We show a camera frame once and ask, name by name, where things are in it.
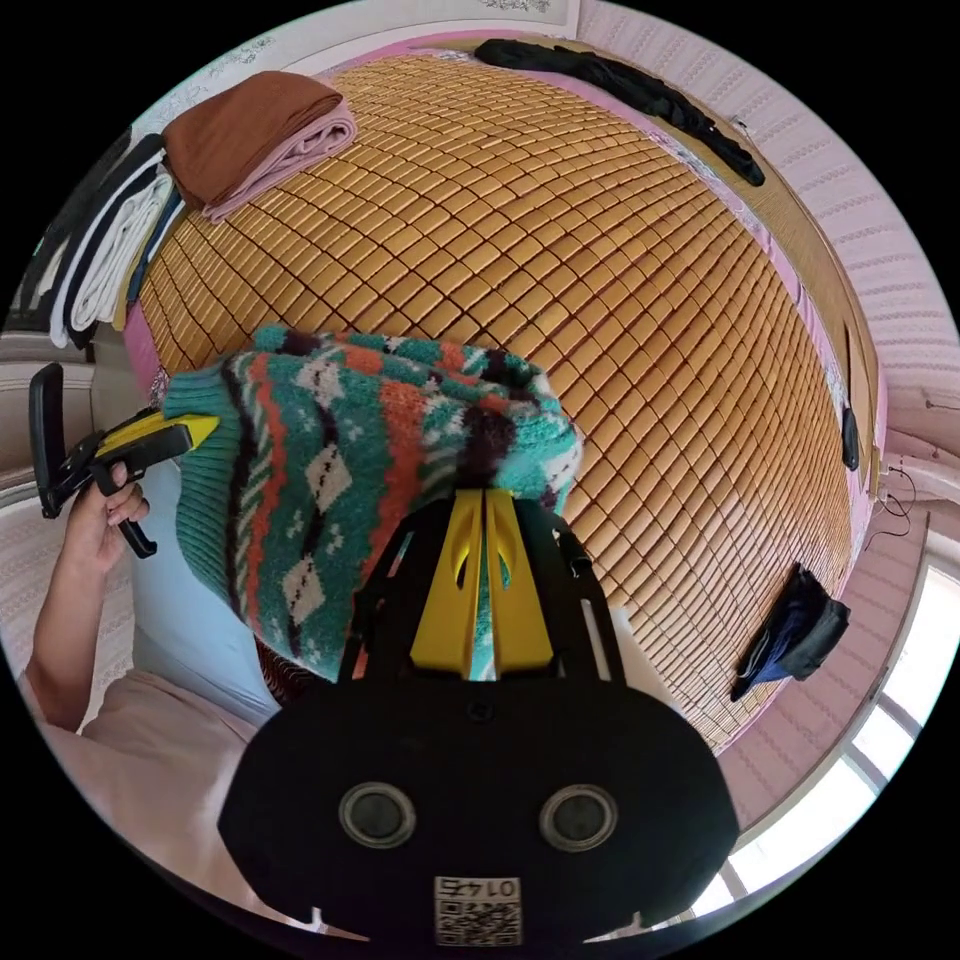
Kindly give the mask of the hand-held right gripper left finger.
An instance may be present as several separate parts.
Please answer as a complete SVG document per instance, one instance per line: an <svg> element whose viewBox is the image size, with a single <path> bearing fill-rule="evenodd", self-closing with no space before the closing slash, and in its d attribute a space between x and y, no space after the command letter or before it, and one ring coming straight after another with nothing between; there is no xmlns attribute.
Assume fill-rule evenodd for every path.
<svg viewBox="0 0 960 960"><path fill-rule="evenodd" d="M432 582L410 650L418 669L469 669L483 560L480 490L461 490L452 503Z"/></svg>

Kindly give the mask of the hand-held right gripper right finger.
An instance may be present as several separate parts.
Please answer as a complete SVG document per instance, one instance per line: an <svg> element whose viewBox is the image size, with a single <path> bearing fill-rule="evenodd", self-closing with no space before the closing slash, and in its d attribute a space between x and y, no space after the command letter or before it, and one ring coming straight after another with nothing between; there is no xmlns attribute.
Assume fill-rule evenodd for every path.
<svg viewBox="0 0 960 960"><path fill-rule="evenodd" d="M486 492L486 551L495 675L543 672L553 648L513 496Z"/></svg>

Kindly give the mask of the person's left hand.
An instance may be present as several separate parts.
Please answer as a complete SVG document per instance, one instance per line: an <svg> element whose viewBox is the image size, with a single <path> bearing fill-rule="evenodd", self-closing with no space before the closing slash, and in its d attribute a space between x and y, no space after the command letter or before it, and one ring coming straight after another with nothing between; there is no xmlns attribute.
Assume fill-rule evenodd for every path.
<svg viewBox="0 0 960 960"><path fill-rule="evenodd" d="M128 476L124 463L111 469L113 493L96 484L75 499L67 520L57 566L85 582L105 577L126 549L120 525L140 522L150 511L142 487Z"/></svg>

